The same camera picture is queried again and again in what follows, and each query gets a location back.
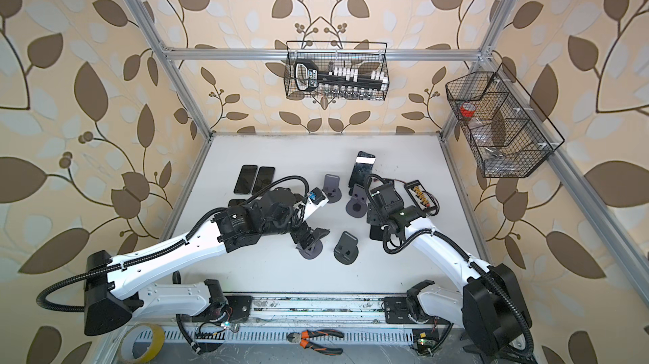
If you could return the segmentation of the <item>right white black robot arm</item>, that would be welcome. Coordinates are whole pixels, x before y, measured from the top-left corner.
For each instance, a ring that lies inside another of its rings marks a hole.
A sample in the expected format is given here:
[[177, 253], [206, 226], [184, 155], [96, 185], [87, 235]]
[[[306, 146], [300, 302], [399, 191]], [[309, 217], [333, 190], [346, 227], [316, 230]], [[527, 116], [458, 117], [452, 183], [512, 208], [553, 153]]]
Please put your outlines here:
[[479, 354], [532, 363], [532, 319], [513, 271], [474, 257], [417, 206], [405, 207], [392, 180], [371, 174], [363, 189], [371, 232], [381, 237], [384, 251], [397, 255], [414, 246], [456, 287], [446, 290], [434, 281], [411, 287], [406, 294], [408, 319], [420, 324], [444, 319], [463, 327]]

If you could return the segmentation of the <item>black phone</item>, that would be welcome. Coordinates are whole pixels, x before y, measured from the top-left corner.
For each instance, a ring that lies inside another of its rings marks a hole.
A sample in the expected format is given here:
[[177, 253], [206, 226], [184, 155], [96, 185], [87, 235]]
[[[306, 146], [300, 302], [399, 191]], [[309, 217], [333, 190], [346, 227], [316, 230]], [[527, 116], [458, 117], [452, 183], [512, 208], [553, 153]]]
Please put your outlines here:
[[384, 238], [384, 228], [381, 225], [372, 225], [369, 230], [369, 238], [373, 241], [382, 242]]
[[275, 175], [274, 167], [261, 166], [255, 178], [255, 183], [253, 185], [252, 193], [253, 194], [258, 193], [263, 188], [271, 184], [273, 182], [274, 175]]
[[255, 178], [258, 169], [259, 168], [256, 165], [243, 165], [238, 175], [238, 179], [236, 181], [233, 192], [235, 194], [250, 194], [253, 189], [253, 185], [255, 184]]
[[235, 207], [235, 206], [241, 205], [241, 204], [243, 204], [243, 203], [245, 203], [245, 200], [244, 200], [244, 199], [235, 198], [235, 199], [231, 199], [231, 200], [228, 202], [228, 205], [227, 205], [227, 206], [228, 206], [228, 208], [231, 208], [231, 207]]

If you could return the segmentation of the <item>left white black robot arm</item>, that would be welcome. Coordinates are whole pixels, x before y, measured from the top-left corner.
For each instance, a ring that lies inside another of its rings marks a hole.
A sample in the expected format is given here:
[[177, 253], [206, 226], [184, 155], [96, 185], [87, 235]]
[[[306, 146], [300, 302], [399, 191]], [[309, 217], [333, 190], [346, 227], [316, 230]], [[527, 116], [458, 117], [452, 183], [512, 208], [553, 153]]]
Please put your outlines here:
[[310, 187], [297, 196], [282, 183], [283, 179], [274, 181], [236, 206], [209, 210], [189, 232], [155, 246], [116, 256], [95, 252], [87, 259], [86, 272], [41, 291], [37, 305], [54, 312], [83, 313], [88, 336], [107, 334], [134, 318], [172, 315], [185, 341], [201, 355], [206, 350], [192, 338], [183, 319], [204, 318], [227, 330], [233, 308], [218, 281], [183, 285], [180, 269], [253, 246], [264, 236], [288, 234], [299, 252], [308, 253], [329, 233], [307, 223], [328, 204], [328, 196]]

